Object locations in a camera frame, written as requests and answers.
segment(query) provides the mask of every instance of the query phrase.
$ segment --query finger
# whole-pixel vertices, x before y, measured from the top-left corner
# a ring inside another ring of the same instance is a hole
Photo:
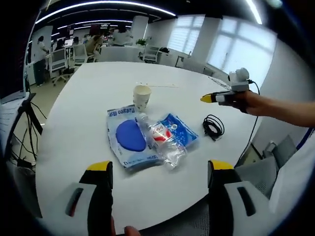
[[[141,236],[139,231],[137,231],[134,227],[132,226],[127,226],[125,227],[125,235],[126,236]]]
[[[114,218],[113,217],[110,219],[110,227],[112,230],[112,236],[116,236],[116,230],[115,230],[115,224],[114,224]]]

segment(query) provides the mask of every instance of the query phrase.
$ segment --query wire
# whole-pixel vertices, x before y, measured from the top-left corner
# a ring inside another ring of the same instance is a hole
[[[34,146],[33,146],[33,140],[32,140],[32,125],[30,123],[30,117],[28,114],[26,114],[26,117],[28,118],[28,125],[29,125],[29,134],[30,134],[30,143],[31,143],[31,150],[34,156],[35,161],[37,161],[37,157],[34,151]]]
[[[258,87],[258,85],[256,84],[256,82],[253,81],[253,80],[249,80],[249,84],[255,84],[256,87],[257,87],[257,89],[258,89],[258,94],[260,95],[260,90],[259,90],[259,87]],[[255,130],[255,127],[256,127],[256,124],[257,124],[257,120],[258,120],[258,117],[256,117],[256,120],[255,120],[254,126],[253,126],[253,128],[252,128],[252,132],[251,132],[250,138],[249,138],[249,140],[248,140],[248,142],[247,142],[247,144],[246,144],[244,150],[242,151],[242,154],[241,154],[241,156],[240,156],[238,162],[236,163],[236,166],[237,166],[237,164],[239,163],[239,161],[241,160],[241,158],[242,158],[244,152],[246,151],[246,149],[247,149],[248,146],[250,145],[250,142],[251,142],[251,139],[252,139],[252,134],[254,133],[254,130]]]
[[[29,151],[26,147],[25,147],[25,145],[24,145],[24,143],[23,142],[21,142],[21,140],[18,138],[18,137],[16,137],[16,135],[15,134],[13,134],[14,136],[15,136],[15,138],[21,143],[21,149],[20,149],[20,155],[19,156],[21,156],[21,150],[22,150],[22,147],[27,151],[27,152],[29,152],[29,153],[31,153],[31,154],[33,154],[31,151]]]
[[[13,150],[11,150],[11,154],[14,160],[17,161],[18,159],[20,159],[20,157]]]
[[[34,133],[36,135],[36,153],[38,153],[38,135],[36,133],[36,130],[35,130],[35,127],[34,127],[33,123],[31,123],[31,126],[33,127]]]
[[[43,115],[43,117],[45,117],[45,119],[47,119],[47,117],[44,115],[44,113],[41,111],[41,109],[34,103],[31,102],[31,104],[33,104],[34,106],[37,107],[37,109],[41,112],[41,114]]]
[[[205,134],[215,141],[225,132],[225,127],[222,121],[215,115],[207,115],[202,122]]]

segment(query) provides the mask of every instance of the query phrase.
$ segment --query window blind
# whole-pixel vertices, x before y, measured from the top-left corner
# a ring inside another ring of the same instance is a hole
[[[189,54],[193,52],[205,16],[178,17],[167,47]]]

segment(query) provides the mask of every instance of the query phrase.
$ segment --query paper cup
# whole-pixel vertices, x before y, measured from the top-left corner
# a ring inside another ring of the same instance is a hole
[[[133,90],[133,103],[142,112],[146,109],[149,98],[151,95],[151,89],[148,86],[138,85]]]

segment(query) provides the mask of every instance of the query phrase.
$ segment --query white round table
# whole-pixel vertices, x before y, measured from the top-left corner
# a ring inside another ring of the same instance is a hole
[[[132,103],[137,83],[151,85],[146,113],[160,119],[172,112],[200,137],[182,164],[157,166],[129,174],[110,149],[107,110]],[[43,217],[48,205],[92,163],[113,162],[113,217],[118,234],[127,225],[141,230],[168,220],[208,193],[207,162],[235,165],[245,148],[255,117],[201,96],[224,90],[208,76],[145,63],[98,62],[82,65],[58,96],[44,126],[36,164],[36,190]],[[218,116],[225,134],[216,142],[204,136],[203,119]]]

